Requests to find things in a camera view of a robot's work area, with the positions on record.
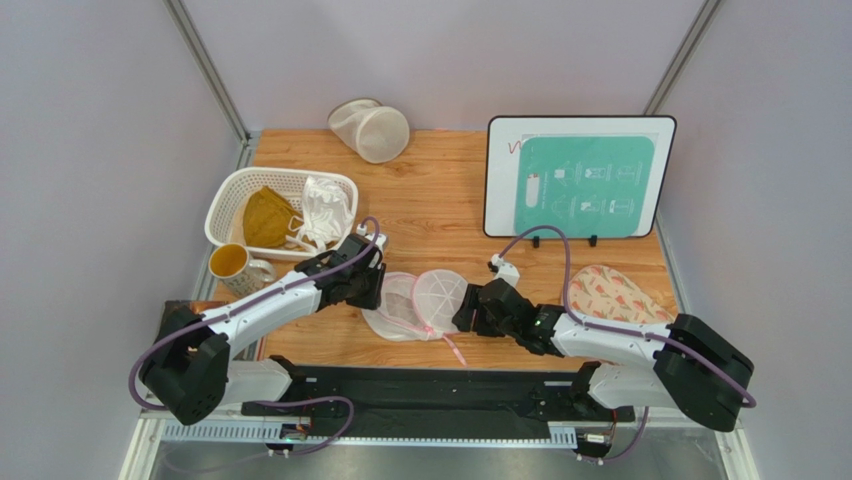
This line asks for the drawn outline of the white mesh laundry bag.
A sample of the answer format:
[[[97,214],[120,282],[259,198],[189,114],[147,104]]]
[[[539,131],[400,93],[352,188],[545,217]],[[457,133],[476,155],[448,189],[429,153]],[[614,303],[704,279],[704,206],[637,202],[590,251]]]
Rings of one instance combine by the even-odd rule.
[[[380,306],[363,309],[370,329],[392,342],[444,341],[462,366],[467,360],[453,341],[459,329],[453,323],[469,283],[460,274],[435,269],[418,276],[405,272],[385,275]]]

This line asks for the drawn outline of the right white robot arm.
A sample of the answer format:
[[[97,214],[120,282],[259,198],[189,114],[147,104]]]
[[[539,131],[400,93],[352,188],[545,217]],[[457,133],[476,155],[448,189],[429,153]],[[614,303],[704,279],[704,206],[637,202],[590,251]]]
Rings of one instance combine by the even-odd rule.
[[[711,430],[730,432],[757,405],[748,386],[754,364],[700,318],[631,324],[533,304],[503,279],[470,285],[453,324],[487,337],[510,337],[532,354],[591,362],[580,391],[597,404],[674,408]]]

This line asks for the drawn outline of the white bra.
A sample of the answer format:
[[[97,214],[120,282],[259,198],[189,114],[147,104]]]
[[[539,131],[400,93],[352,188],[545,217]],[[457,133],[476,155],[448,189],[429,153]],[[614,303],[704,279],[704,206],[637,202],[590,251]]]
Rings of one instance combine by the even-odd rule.
[[[354,224],[351,202],[344,189],[328,178],[309,176],[301,197],[301,220],[287,243],[311,254],[329,250],[344,239]]]

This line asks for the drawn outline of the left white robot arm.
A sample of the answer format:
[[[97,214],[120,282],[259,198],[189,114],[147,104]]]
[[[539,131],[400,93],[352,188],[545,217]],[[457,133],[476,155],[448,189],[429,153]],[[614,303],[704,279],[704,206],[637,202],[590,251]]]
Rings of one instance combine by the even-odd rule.
[[[270,332],[327,307],[380,306],[386,235],[348,235],[342,245],[304,260],[271,285],[231,304],[165,313],[154,344],[134,363],[134,400],[194,425],[234,404],[274,402],[293,382],[279,360],[243,361],[238,354]]]

